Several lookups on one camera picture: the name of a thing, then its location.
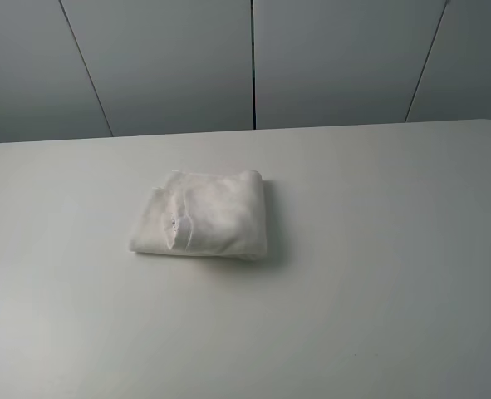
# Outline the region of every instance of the folded fabric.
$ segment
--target folded fabric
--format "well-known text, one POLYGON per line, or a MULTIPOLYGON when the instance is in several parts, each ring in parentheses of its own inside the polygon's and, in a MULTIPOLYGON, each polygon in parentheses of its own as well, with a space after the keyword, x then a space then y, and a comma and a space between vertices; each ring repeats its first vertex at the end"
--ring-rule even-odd
POLYGON ((267 252, 262 176, 173 171, 153 189, 130 240, 135 252, 260 259, 267 252))

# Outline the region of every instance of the white cloth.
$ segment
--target white cloth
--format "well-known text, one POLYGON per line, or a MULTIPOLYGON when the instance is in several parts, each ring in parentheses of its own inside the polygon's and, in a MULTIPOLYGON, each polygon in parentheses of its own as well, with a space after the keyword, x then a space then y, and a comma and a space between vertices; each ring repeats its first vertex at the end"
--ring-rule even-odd
POLYGON ((260 259, 267 252, 262 176, 173 171, 130 240, 135 252, 260 259))

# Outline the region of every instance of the table surface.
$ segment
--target table surface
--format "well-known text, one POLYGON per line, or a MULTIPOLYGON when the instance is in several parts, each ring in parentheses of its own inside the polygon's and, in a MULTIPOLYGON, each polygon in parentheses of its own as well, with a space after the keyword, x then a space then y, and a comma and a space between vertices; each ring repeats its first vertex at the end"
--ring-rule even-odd
POLYGON ((491 397, 491 122, 0 145, 9 397, 491 397), (268 259, 130 253, 172 169, 259 170, 268 259))

